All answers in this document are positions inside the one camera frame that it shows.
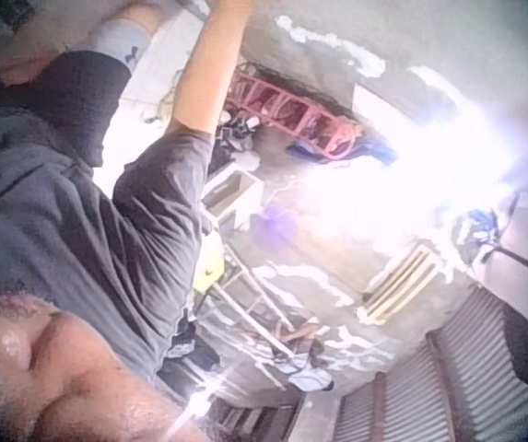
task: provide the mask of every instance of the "corrugated metal sheet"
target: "corrugated metal sheet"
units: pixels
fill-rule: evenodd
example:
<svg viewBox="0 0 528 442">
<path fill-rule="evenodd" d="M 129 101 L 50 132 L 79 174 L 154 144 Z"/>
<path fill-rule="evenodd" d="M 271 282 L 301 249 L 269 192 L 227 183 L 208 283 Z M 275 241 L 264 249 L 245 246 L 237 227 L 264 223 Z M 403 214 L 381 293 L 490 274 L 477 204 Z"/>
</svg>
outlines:
<svg viewBox="0 0 528 442">
<path fill-rule="evenodd" d="M 367 442 L 372 424 L 372 386 L 345 396 L 335 426 L 334 442 Z"/>
<path fill-rule="evenodd" d="M 422 345 L 386 378 L 384 441 L 447 440 L 443 396 L 428 347 Z"/>
<path fill-rule="evenodd" d="M 513 371 L 503 321 L 502 303 L 477 290 L 438 335 L 463 427 L 476 441 L 521 440 L 528 431 L 528 385 Z"/>
<path fill-rule="evenodd" d="M 431 346 L 423 344 L 388 373 L 384 427 L 377 421 L 375 440 L 524 440 L 528 385 L 513 370 L 504 320 L 503 303 L 476 290 L 430 335 Z M 334 442 L 370 441 L 373 412 L 371 384 L 345 396 Z"/>
</svg>

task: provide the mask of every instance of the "wall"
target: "wall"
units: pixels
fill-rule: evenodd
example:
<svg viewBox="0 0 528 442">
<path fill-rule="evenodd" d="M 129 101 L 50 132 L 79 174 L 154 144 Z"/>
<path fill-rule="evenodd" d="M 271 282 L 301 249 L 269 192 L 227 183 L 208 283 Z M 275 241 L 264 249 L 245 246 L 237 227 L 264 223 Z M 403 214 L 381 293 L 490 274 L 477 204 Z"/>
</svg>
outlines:
<svg viewBox="0 0 528 442">
<path fill-rule="evenodd" d="M 419 122 L 450 111 L 408 71 L 424 65 L 488 110 L 510 109 L 528 102 L 528 1 L 266 3 L 243 52 L 345 107 L 361 84 Z"/>
</svg>

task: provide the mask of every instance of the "raised arm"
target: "raised arm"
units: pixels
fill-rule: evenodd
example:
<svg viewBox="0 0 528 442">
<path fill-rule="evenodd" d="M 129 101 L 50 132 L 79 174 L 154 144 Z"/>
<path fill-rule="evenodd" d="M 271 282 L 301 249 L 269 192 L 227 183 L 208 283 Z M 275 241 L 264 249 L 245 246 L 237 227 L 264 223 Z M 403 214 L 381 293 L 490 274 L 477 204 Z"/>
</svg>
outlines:
<svg viewBox="0 0 528 442">
<path fill-rule="evenodd" d="M 218 0 L 183 71 L 168 132 L 215 133 L 255 1 Z"/>
<path fill-rule="evenodd" d="M 254 1 L 219 0 L 182 76 L 168 132 L 126 166 L 114 188 L 122 217 L 120 235 L 110 235 L 117 268 L 135 307 L 164 336 L 174 332 L 192 287 L 213 133 Z"/>
</svg>

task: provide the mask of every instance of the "vent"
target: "vent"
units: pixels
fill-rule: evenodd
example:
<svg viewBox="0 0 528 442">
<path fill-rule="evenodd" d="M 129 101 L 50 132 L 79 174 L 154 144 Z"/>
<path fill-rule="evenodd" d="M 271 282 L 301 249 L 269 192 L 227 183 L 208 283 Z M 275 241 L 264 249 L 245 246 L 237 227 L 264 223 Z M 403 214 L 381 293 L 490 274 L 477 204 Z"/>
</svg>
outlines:
<svg viewBox="0 0 528 442">
<path fill-rule="evenodd" d="M 379 325 L 406 306 L 440 272 L 440 257 L 424 244 L 417 244 L 396 268 L 366 294 L 368 316 Z"/>
</svg>

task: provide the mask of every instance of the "man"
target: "man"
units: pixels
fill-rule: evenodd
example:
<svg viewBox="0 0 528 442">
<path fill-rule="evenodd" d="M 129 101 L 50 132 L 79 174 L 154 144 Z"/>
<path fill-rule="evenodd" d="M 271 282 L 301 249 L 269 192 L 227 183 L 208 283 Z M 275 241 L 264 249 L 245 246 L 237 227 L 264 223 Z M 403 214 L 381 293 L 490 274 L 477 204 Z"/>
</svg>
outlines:
<svg viewBox="0 0 528 442">
<path fill-rule="evenodd" d="M 319 324 L 308 320 L 297 330 L 283 333 L 282 323 L 276 325 L 275 337 L 287 348 L 292 350 L 294 356 L 288 357 L 268 342 L 264 342 L 257 335 L 256 351 L 264 355 L 267 362 L 275 366 L 278 371 L 287 375 L 287 380 L 301 391 L 331 391 L 334 381 L 329 373 L 321 368 L 319 355 L 323 352 L 323 344 L 316 339 Z"/>
<path fill-rule="evenodd" d="M 168 433 L 181 411 L 150 382 L 192 284 L 213 134 L 254 1 L 217 2 L 166 134 L 112 200 L 91 171 L 160 9 L 130 6 L 30 84 L 0 83 L 0 439 L 204 440 L 192 425 Z"/>
</svg>

